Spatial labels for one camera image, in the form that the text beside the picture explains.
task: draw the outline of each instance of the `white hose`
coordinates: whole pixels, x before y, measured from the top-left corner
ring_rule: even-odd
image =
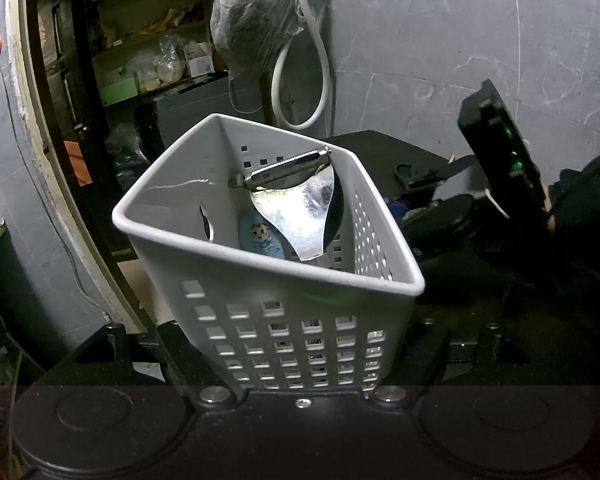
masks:
[[[292,38],[280,51],[280,55],[276,61],[276,66],[273,69],[273,80],[271,82],[271,105],[273,108],[273,113],[275,114],[276,119],[281,126],[285,126],[292,130],[305,130],[314,124],[324,111],[324,107],[327,105],[327,97],[329,96],[331,79],[327,51],[324,47],[324,43],[322,42],[322,38],[320,37],[320,27],[318,26],[318,23],[311,12],[311,7],[309,7],[309,1],[298,0],[298,2],[300,3],[300,9],[302,10],[302,14],[306,20],[309,33],[314,40],[315,48],[318,51],[318,57],[320,58],[320,68],[322,70],[322,94],[320,96],[320,102],[318,102],[318,107],[315,109],[314,114],[301,124],[291,124],[286,120],[284,114],[282,113],[282,108],[280,107],[280,80],[282,79],[282,69],[285,65],[286,55],[289,53],[289,47],[291,47],[291,42],[293,41]]]

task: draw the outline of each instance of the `gray wall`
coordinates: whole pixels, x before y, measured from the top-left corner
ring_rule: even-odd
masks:
[[[460,103],[490,78],[546,181],[600,154],[600,0],[330,2],[334,98],[312,136],[374,129],[466,154]],[[313,51],[299,38],[286,74],[298,120],[317,102]]]
[[[0,0],[0,33],[6,38],[4,0]],[[6,45],[0,66],[8,80],[18,140],[41,189],[36,169],[30,164],[24,122],[15,106]],[[0,215],[8,228],[0,240],[0,311],[11,333],[27,351],[44,364],[50,364],[105,321],[101,309],[78,292],[67,254],[18,153],[1,81]],[[88,294],[102,304],[93,282],[77,262]]]

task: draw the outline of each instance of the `basket rim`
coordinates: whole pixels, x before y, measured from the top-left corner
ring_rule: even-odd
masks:
[[[210,114],[205,119],[200,121],[198,124],[193,126],[188,132],[183,134],[178,140],[176,140],[165,152],[158,157],[158,159],[141,175],[141,177],[133,184],[133,186],[125,193],[116,204],[112,213],[112,220],[114,225],[121,230],[123,233],[142,240],[151,241],[157,244],[165,245],[171,248],[192,251],[195,253],[204,254],[212,258],[224,260],[233,264],[247,265],[255,267],[260,270],[271,272],[273,274],[286,274],[290,276],[297,276],[305,278],[307,280],[319,280],[324,282],[333,283],[335,285],[341,285],[346,287],[361,288],[366,290],[375,290],[378,292],[385,292],[389,294],[398,294],[402,296],[418,296],[420,295],[425,286],[424,277],[420,267],[415,261],[411,249],[404,239],[404,236],[400,232],[398,225],[391,217],[389,210],[386,207],[379,208],[380,213],[385,216],[385,220],[389,229],[392,231],[391,234],[398,244],[398,252],[402,253],[405,259],[409,272],[413,277],[413,282],[394,282],[389,280],[381,280],[372,276],[361,276],[359,274],[353,274],[351,272],[341,272],[334,269],[323,269],[320,267],[309,266],[300,262],[293,262],[289,260],[280,260],[278,258],[271,258],[262,254],[250,253],[241,249],[235,249],[219,244],[209,242],[207,240],[199,240],[197,238],[188,237],[181,234],[172,233],[165,231],[164,229],[155,228],[146,224],[142,224],[135,220],[131,220],[126,216],[129,206],[143,191],[144,184],[162,167],[163,164],[171,158],[174,152],[176,152],[181,145],[187,142],[189,137],[192,137],[200,128],[212,123],[214,121],[228,121],[234,123],[247,123],[256,124],[259,127],[266,128],[268,130],[274,130],[282,135],[288,135],[293,137],[300,137],[303,140],[312,140],[319,142],[321,145],[328,146],[331,150],[336,152],[344,153],[350,156],[358,170],[370,181],[366,169],[357,158],[355,153],[345,150],[339,146],[335,146],[326,142],[323,139],[312,139],[311,137],[302,136],[287,130],[275,128],[267,124],[254,123],[245,119],[227,116],[224,114]],[[376,186],[372,186],[371,192],[375,200],[379,203],[384,204],[384,200],[380,196]]]

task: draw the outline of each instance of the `blue object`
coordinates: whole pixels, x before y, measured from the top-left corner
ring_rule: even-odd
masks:
[[[394,217],[394,220],[402,225],[404,216],[409,212],[407,205],[403,202],[389,202],[386,206],[389,208],[389,212]]]
[[[238,240],[243,251],[285,259],[282,236],[257,211],[246,213],[238,220]]]

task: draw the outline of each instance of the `plastic bag of items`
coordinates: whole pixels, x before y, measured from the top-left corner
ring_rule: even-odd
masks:
[[[160,40],[162,55],[158,61],[156,72],[163,85],[175,83],[182,79],[186,63],[182,54],[182,38],[177,34],[168,34]]]
[[[296,0],[215,0],[211,34],[234,77],[256,78],[304,28]]]
[[[105,146],[116,170],[116,180],[127,192],[151,165],[142,152],[140,137],[132,124],[120,123],[112,129]]]

